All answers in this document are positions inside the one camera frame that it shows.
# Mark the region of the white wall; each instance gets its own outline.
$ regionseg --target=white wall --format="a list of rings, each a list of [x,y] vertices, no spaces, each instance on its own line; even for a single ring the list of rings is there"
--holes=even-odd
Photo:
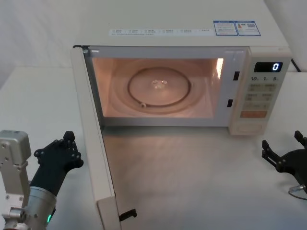
[[[87,0],[0,0],[0,87],[14,66],[69,67]],[[268,0],[294,57],[307,70],[306,0]]]

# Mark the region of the digital display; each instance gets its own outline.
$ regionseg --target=digital display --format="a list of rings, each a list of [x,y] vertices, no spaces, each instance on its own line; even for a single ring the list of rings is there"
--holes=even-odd
[[[282,62],[257,62],[254,72],[257,73],[274,73],[282,70]]]

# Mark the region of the microwave top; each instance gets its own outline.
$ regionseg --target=microwave top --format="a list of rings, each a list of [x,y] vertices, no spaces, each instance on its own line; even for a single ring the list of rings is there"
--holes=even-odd
[[[289,46],[263,0],[90,0],[78,46]]]

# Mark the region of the green led light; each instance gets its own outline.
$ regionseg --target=green led light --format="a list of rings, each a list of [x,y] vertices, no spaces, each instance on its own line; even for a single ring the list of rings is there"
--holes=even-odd
[[[48,216],[47,223],[49,223],[50,220],[51,220],[51,215]]]

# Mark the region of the open microwave door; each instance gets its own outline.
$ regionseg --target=open microwave door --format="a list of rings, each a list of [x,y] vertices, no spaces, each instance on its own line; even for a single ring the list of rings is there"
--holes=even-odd
[[[120,230],[118,209],[83,50],[71,50],[94,201],[104,229]]]

